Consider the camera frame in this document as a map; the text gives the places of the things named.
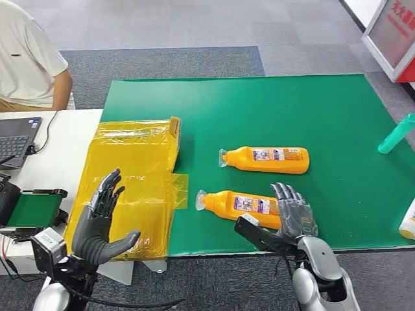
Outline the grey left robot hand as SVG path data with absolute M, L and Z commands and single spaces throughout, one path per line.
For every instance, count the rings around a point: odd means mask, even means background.
M 110 230 L 115 207 L 125 187 L 117 187 L 122 179 L 117 168 L 104 177 L 85 204 L 72 240 L 72 254 L 88 264 L 99 266 L 132 248 L 141 236 L 138 229 L 110 242 Z

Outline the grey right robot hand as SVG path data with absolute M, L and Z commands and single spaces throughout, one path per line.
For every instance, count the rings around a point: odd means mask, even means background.
M 277 199 L 281 227 L 277 236 L 290 240 L 299 236 L 318 236 L 318 227 L 309 203 L 290 185 L 277 182 L 270 185 Z

